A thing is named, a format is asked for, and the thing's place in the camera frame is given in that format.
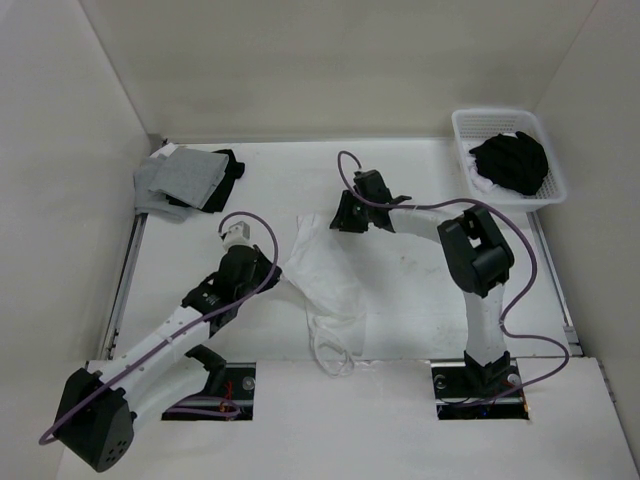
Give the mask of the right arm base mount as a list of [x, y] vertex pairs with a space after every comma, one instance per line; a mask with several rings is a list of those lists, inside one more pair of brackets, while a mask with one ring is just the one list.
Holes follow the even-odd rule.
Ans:
[[431, 364], [439, 420], [528, 420], [517, 363], [506, 352], [496, 362], [480, 366], [464, 354], [461, 362]]

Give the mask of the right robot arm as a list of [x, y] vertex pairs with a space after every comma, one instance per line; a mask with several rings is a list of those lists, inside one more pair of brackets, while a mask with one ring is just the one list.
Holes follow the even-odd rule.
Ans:
[[486, 208], [472, 206], [451, 216], [410, 207], [409, 199], [392, 197], [378, 171], [358, 172], [354, 185], [342, 191], [330, 228], [365, 233], [373, 225], [441, 246], [449, 275], [464, 296], [464, 384], [475, 395], [487, 395], [507, 376], [511, 362], [500, 315], [514, 254]]

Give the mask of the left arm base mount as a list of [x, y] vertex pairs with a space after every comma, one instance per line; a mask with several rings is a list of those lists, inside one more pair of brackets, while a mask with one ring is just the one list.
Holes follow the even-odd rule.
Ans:
[[255, 363], [229, 363], [205, 346], [186, 356], [196, 360], [208, 377], [202, 390], [162, 414], [163, 421], [251, 421], [256, 391]]

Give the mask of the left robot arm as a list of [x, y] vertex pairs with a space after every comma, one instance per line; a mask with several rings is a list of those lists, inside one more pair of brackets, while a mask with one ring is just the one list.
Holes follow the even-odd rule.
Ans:
[[214, 398], [224, 387], [224, 359], [205, 343], [240, 306], [273, 288], [281, 269], [257, 247], [228, 246], [219, 267], [189, 291], [151, 334], [97, 370], [80, 368], [63, 388], [49, 438], [91, 469], [112, 468], [145, 421], [165, 411], [191, 414], [181, 401]]

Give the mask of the white tank top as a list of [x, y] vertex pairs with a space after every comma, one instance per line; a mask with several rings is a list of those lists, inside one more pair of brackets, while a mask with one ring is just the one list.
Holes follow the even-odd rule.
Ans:
[[332, 378], [350, 375], [363, 354], [366, 303], [346, 253], [329, 229], [327, 216], [314, 213], [296, 219], [297, 236], [285, 279], [304, 297], [309, 346], [313, 358]]

